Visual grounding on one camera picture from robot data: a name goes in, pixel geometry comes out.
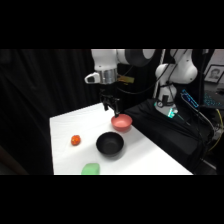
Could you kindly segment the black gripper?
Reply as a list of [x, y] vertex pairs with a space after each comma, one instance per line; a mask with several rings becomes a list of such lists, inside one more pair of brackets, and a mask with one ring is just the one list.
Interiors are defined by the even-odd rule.
[[115, 118], [119, 117], [120, 114], [119, 107], [121, 100], [118, 97], [117, 90], [115, 88], [100, 89], [100, 100], [103, 103], [105, 111], [108, 111], [109, 107], [114, 108]]

